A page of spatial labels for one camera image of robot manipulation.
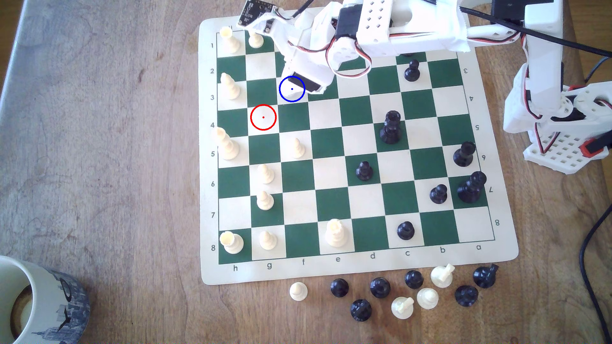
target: green square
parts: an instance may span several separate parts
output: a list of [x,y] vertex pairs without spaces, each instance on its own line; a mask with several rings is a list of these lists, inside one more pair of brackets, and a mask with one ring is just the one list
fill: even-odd
[[217,59],[217,82],[221,82],[221,73],[229,74],[234,81],[247,79],[247,62],[244,55],[229,56]]
[[248,80],[247,106],[252,108],[259,104],[276,105],[276,79]]
[[431,89],[401,93],[406,119],[436,117],[436,105]]
[[433,88],[463,85],[459,60],[430,61],[427,66]]
[[343,126],[372,123],[370,96],[340,99],[340,117]]
[[454,211],[422,212],[420,218],[425,246],[459,243]]
[[287,258],[318,256],[319,229],[315,223],[285,225]]
[[382,185],[385,215],[419,212],[414,181]]
[[282,162],[283,192],[315,189],[315,172],[312,160]]
[[310,132],[312,157],[329,158],[344,155],[342,128],[316,129]]
[[415,180],[446,177],[442,147],[412,149],[410,157]]
[[316,190],[316,211],[319,221],[350,219],[348,188]]
[[221,241],[218,243],[219,250],[219,264],[232,264],[232,263],[241,263],[243,261],[251,261],[251,228],[244,228],[242,230],[231,230],[232,233],[238,234],[242,241],[244,241],[244,246],[240,252],[235,255],[228,253],[221,245]]
[[279,162],[280,141],[278,134],[249,136],[248,157],[248,162],[251,165]]
[[394,144],[387,144],[381,139],[380,132],[383,127],[384,123],[374,123],[374,135],[376,135],[377,152],[402,151],[404,149],[408,149],[408,135],[406,134],[405,121],[400,122],[401,137],[400,140]]
[[397,76],[396,66],[372,68],[368,73],[368,84],[370,85],[370,94],[400,92],[400,80]]
[[438,125],[444,146],[462,144],[465,141],[474,142],[472,121],[468,114],[438,117]]
[[217,111],[217,126],[225,129],[229,137],[248,135],[247,109]]
[[283,194],[275,193],[271,195],[274,198],[274,205],[268,210],[261,210],[257,206],[257,196],[251,196],[251,226],[264,227],[282,225],[285,221],[283,215]]
[[281,133],[310,130],[308,103],[289,103],[278,106],[278,129]]
[[336,77],[331,84],[325,89],[323,94],[309,94],[308,101],[312,102],[314,100],[324,100],[324,99],[336,99],[338,98],[338,83],[336,82]]
[[477,207],[486,207],[488,206],[487,202],[487,192],[489,192],[489,187],[487,187],[487,183],[485,183],[485,187],[480,191],[480,198],[474,203],[465,203],[457,194],[457,189],[459,185],[462,185],[464,182],[469,180],[469,176],[463,177],[450,177],[449,178],[449,191],[451,191],[451,195],[453,196],[453,206],[455,209],[464,209],[464,208],[477,208]]
[[217,173],[219,198],[249,196],[248,166],[219,168]]
[[[345,157],[346,161],[346,178],[348,180],[348,185],[364,185],[364,184],[376,184],[381,182],[381,175],[378,170],[378,156],[376,153],[374,154],[362,154],[362,155],[351,155]],[[374,174],[372,178],[368,181],[362,181],[357,178],[356,170],[359,167],[359,163],[362,161],[367,161],[370,163],[370,166],[374,170]]]
[[353,241],[355,252],[388,249],[387,224],[384,216],[353,219]]

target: black chess piece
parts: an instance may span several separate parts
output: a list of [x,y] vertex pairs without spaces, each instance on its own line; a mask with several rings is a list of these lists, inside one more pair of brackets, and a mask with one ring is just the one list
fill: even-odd
[[487,176],[481,171],[472,173],[467,181],[457,188],[457,196],[465,203],[474,203],[480,198],[480,191],[487,182]]
[[436,204],[444,203],[447,197],[447,189],[444,184],[439,184],[429,192],[429,199]]
[[374,170],[372,169],[372,166],[370,166],[369,162],[362,161],[359,163],[359,167],[357,167],[355,174],[357,175],[357,178],[365,182],[372,178],[374,175]]
[[457,166],[466,167],[474,160],[474,152],[476,152],[476,144],[473,142],[465,141],[461,144],[461,148],[457,149],[453,154],[453,161]]
[[335,297],[345,297],[348,293],[348,282],[344,279],[335,279],[330,289]]
[[458,304],[469,307],[478,300],[478,289],[471,285],[462,285],[455,290],[455,300]]
[[372,305],[364,299],[355,300],[351,304],[351,316],[357,321],[366,321],[372,316]]
[[414,226],[410,221],[404,221],[397,226],[397,236],[402,240],[410,240],[414,236]]
[[400,130],[400,119],[401,115],[395,110],[387,112],[384,120],[384,127],[380,131],[380,137],[382,142],[386,144],[394,144],[400,141],[401,130]]
[[410,270],[404,277],[404,282],[410,289],[419,289],[423,285],[423,275],[416,270]]
[[370,282],[370,291],[374,297],[382,299],[391,292],[391,284],[384,277],[377,277]]
[[474,283],[481,288],[491,288],[495,284],[495,273],[499,266],[491,264],[491,266],[481,266],[474,270]]

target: mug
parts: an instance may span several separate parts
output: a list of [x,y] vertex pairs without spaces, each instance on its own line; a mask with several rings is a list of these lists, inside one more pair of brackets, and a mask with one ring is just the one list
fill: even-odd
[[0,256],[0,344],[76,343],[89,311],[72,276]]

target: black pawn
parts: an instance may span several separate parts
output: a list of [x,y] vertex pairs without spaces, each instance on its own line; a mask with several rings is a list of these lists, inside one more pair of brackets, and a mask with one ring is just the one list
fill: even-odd
[[416,270],[410,270],[404,277],[404,282],[410,289],[419,289],[423,285],[423,275]]
[[429,192],[429,199],[436,204],[442,204],[448,197],[446,192],[446,185],[440,184]]
[[491,266],[481,266],[474,270],[474,283],[481,288],[490,288],[495,284],[495,272],[499,266],[491,264]]
[[380,131],[382,142],[386,144],[394,144],[400,141],[400,119],[401,115],[395,110],[387,112],[385,115],[384,126]]
[[404,71],[404,79],[413,82],[417,81],[420,77],[419,71],[419,62],[417,60],[412,60],[408,64],[408,68]]
[[455,300],[458,304],[469,307],[478,300],[478,290],[471,285],[462,285],[455,290]]
[[397,226],[397,236],[402,240],[410,240],[414,236],[414,226],[410,221],[405,221]]
[[474,160],[474,152],[476,152],[476,144],[465,141],[461,144],[461,148],[457,149],[453,154],[453,161],[457,166],[466,167]]
[[355,300],[351,304],[351,316],[357,321],[366,321],[372,316],[372,305],[367,300]]
[[474,203],[480,198],[480,191],[486,182],[487,176],[480,171],[476,171],[472,173],[467,181],[459,185],[457,196],[465,203]]
[[387,297],[391,292],[391,284],[383,277],[377,277],[370,282],[370,291],[377,299]]
[[330,287],[335,297],[345,297],[348,293],[348,282],[343,279],[335,279]]

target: black cable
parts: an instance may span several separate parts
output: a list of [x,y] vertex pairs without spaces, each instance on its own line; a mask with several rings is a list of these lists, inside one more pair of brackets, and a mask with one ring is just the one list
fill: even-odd
[[595,296],[595,292],[593,292],[593,288],[591,287],[591,283],[589,282],[589,277],[586,275],[586,269],[584,268],[584,251],[586,250],[586,246],[589,244],[589,241],[595,234],[595,231],[599,228],[602,222],[608,217],[608,215],[612,212],[612,204],[608,207],[603,215],[599,218],[597,223],[591,228],[589,234],[586,235],[584,242],[582,243],[582,247],[580,247],[580,254],[578,264],[580,265],[580,273],[582,274],[582,279],[584,280],[584,285],[586,286],[586,291],[589,292],[589,296],[591,297],[591,301],[593,302],[593,306],[595,306],[595,311],[597,312],[597,317],[599,317],[599,322],[602,325],[603,337],[607,344],[612,343],[612,339],[610,339],[610,332],[608,331],[608,326],[606,325],[606,319],[603,317],[602,309],[599,308],[599,303],[597,302],[597,297]]
[[496,23],[496,24],[500,24],[503,25],[509,29],[518,31],[518,32],[522,32],[524,34],[539,38],[539,39],[543,39],[543,40],[547,40],[549,42],[553,42],[556,44],[560,44],[560,45],[565,45],[566,47],[570,47],[570,48],[574,48],[574,49],[579,49],[582,51],[586,51],[588,53],[593,53],[593,54],[597,54],[600,56],[606,56],[606,57],[612,57],[612,51],[608,51],[608,50],[603,50],[603,49],[599,49],[599,48],[593,48],[593,47],[589,47],[588,45],[584,45],[584,44],[580,44],[580,43],[576,43],[576,42],[571,42],[569,40],[565,40],[565,39],[560,39],[557,37],[553,37],[551,35],[547,35],[547,34],[543,34],[541,32],[532,30],[532,29],[528,29],[528,28],[524,28],[520,25],[516,25],[513,24],[509,21],[503,20],[503,19],[497,19],[492,15],[483,13],[481,11],[476,11],[476,10],[472,10],[469,9],[467,7],[459,7],[459,9],[461,10],[461,12],[468,14],[468,15],[473,15],[475,17],[479,17],[482,18],[484,20],[488,20],[492,23]]

